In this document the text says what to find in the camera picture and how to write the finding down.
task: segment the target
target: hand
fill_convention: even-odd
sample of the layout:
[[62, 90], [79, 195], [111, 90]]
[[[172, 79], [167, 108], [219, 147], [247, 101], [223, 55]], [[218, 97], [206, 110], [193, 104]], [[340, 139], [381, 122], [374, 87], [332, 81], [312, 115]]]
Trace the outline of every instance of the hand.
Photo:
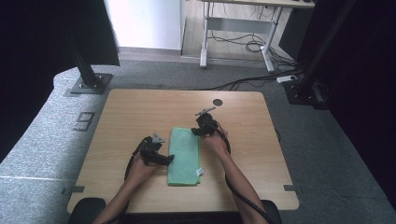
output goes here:
[[160, 167], [158, 164], [146, 165], [140, 152], [134, 156], [134, 162], [129, 170], [125, 183], [138, 186], [144, 183]]
[[[228, 136], [228, 132], [222, 129], [224, 132], [225, 137]], [[217, 155], [222, 152], [227, 152], [227, 146], [224, 143], [222, 137], [217, 133], [214, 132], [212, 135], [205, 135], [201, 136], [201, 141], [204, 145], [210, 147]]]

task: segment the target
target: metal stand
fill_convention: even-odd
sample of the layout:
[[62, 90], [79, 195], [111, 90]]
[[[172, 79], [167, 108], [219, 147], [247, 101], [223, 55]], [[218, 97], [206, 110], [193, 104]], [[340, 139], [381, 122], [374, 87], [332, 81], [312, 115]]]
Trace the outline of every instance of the metal stand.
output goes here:
[[103, 94], [108, 82], [112, 78], [112, 75], [95, 74], [93, 72], [91, 65], [86, 63], [82, 57], [78, 49], [78, 45], [70, 32], [66, 34], [66, 42], [70, 50], [70, 54], [77, 65], [78, 71], [80, 72], [80, 78], [77, 80], [70, 93]]
[[276, 7], [274, 19], [272, 21], [250, 21], [250, 20], [236, 20], [227, 18], [216, 18], [209, 16], [210, 3], [204, 2], [205, 15], [204, 15], [204, 41], [201, 46], [201, 61], [200, 67], [206, 68], [207, 59], [207, 31], [230, 31], [241, 33], [253, 34], [268, 34], [265, 46], [262, 46], [262, 57], [264, 58], [267, 70], [269, 73], [274, 73], [275, 69], [268, 54], [271, 47], [271, 42], [274, 38], [277, 24], [279, 22], [280, 14], [283, 7]]

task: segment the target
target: forearm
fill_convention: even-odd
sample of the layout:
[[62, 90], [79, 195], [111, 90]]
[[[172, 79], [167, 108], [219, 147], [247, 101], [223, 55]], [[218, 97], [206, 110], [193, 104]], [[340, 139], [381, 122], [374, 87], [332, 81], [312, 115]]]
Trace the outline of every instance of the forearm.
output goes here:
[[122, 184], [117, 194], [93, 223], [104, 223], [116, 217], [128, 203], [136, 187], [136, 185], [127, 182]]
[[[256, 190], [251, 186], [248, 179], [236, 166], [230, 153], [225, 148], [217, 150], [217, 154], [225, 174], [231, 185], [241, 193], [244, 197], [255, 203], [261, 210], [264, 210], [262, 202], [256, 193]], [[265, 219], [247, 203], [243, 202], [236, 195], [233, 194], [233, 200], [236, 207], [241, 214], [244, 223], [267, 223]]]

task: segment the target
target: green towel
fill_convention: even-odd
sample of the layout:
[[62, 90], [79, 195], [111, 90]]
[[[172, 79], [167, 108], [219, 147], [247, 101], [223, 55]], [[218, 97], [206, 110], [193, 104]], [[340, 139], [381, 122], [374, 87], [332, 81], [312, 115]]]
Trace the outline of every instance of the green towel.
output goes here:
[[168, 166], [169, 186], [195, 186], [200, 182], [199, 139], [191, 129], [172, 128], [169, 155], [175, 155]]

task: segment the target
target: black base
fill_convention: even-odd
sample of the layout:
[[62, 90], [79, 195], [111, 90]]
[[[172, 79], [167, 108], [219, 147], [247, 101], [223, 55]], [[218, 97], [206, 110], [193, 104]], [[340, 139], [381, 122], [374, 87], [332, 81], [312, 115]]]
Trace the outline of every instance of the black base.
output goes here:
[[312, 105], [315, 109], [327, 110], [325, 99], [321, 97], [320, 89], [314, 88], [310, 92], [299, 91], [297, 81], [284, 82], [283, 88], [291, 105]]
[[111, 74], [95, 73], [96, 83], [93, 86], [86, 85], [82, 78], [79, 77], [76, 84], [73, 86], [70, 93], [72, 94], [103, 94], [108, 82], [113, 77]]

